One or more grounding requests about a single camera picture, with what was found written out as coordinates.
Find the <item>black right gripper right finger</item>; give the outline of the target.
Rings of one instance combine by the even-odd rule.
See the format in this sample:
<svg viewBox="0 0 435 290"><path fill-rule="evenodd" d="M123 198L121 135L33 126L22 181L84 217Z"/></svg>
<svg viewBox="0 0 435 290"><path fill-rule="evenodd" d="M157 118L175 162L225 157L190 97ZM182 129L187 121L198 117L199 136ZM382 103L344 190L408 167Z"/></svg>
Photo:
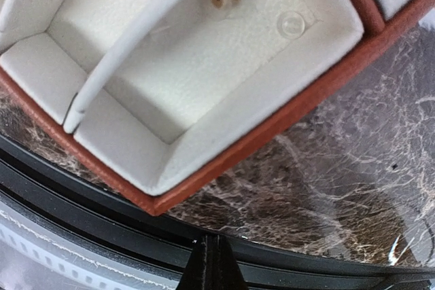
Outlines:
<svg viewBox="0 0 435 290"><path fill-rule="evenodd" d="M217 253L215 254L215 288L221 290L247 289L239 265L234 257L232 247L223 236L217 237Z"/></svg>

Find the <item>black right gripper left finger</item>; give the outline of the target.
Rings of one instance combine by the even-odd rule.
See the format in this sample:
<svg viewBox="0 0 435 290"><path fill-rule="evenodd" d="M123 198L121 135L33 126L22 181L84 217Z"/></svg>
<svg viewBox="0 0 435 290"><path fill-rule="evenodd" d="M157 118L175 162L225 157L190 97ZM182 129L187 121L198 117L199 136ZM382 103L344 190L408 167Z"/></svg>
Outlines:
<svg viewBox="0 0 435 290"><path fill-rule="evenodd" d="M212 289L213 236L205 235L196 242L177 290Z"/></svg>

